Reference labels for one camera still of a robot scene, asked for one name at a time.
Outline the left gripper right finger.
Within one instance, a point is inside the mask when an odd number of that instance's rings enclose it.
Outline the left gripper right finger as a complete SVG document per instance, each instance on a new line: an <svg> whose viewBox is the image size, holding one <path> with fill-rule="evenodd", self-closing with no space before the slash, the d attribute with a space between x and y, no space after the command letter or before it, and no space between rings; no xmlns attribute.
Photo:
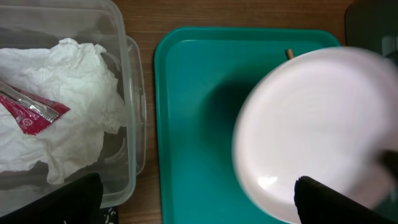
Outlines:
<svg viewBox="0 0 398 224"><path fill-rule="evenodd" d="M301 224L394 224L308 176L296 180L294 203Z"/></svg>

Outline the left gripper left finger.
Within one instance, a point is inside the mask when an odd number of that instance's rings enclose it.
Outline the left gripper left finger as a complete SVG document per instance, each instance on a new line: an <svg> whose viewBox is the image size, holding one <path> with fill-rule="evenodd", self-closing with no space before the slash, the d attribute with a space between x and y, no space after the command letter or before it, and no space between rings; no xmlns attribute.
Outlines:
<svg viewBox="0 0 398 224"><path fill-rule="evenodd" d="M96 223L102 198L100 175L87 174L1 217L1 224Z"/></svg>

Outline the wooden chopstick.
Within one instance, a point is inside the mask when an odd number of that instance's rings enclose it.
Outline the wooden chopstick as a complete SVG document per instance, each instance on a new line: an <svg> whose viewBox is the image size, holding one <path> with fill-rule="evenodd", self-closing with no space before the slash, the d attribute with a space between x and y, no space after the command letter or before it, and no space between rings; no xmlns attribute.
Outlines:
<svg viewBox="0 0 398 224"><path fill-rule="evenodd" d="M286 53L286 56L287 56L287 58L288 58L289 60L291 60L291 59L294 58L294 53L293 53L292 49L287 49L287 50L285 51L285 53Z"/></svg>

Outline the white napkin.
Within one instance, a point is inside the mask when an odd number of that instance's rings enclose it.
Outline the white napkin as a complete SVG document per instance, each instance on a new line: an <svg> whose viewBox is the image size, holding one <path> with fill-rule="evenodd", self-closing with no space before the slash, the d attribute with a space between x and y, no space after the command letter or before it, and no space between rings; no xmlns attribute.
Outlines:
<svg viewBox="0 0 398 224"><path fill-rule="evenodd" d="M48 165L47 182L61 184L94 164L104 135L126 125L118 79L103 59L104 47L63 39L51 49L2 49L1 80L59 102L68 111L39 134L24 134L1 108L1 170L27 171Z"/></svg>

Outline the large white plate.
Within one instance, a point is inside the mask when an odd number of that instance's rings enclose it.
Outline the large white plate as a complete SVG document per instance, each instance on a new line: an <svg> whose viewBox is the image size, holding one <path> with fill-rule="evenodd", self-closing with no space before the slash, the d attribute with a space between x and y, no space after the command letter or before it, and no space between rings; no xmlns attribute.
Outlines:
<svg viewBox="0 0 398 224"><path fill-rule="evenodd" d="M311 177L367 208L395 199L376 161L397 149L397 67L364 49L331 47L290 59L246 98L233 134L233 166L251 202L298 223L295 181Z"/></svg>

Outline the red snack wrapper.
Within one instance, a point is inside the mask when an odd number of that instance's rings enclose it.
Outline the red snack wrapper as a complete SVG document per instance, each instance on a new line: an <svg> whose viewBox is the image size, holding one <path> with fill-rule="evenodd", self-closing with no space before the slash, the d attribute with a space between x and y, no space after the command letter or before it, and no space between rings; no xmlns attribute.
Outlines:
<svg viewBox="0 0 398 224"><path fill-rule="evenodd" d="M37 135L70 111L62 103L42 98L1 82L1 104L24 134Z"/></svg>

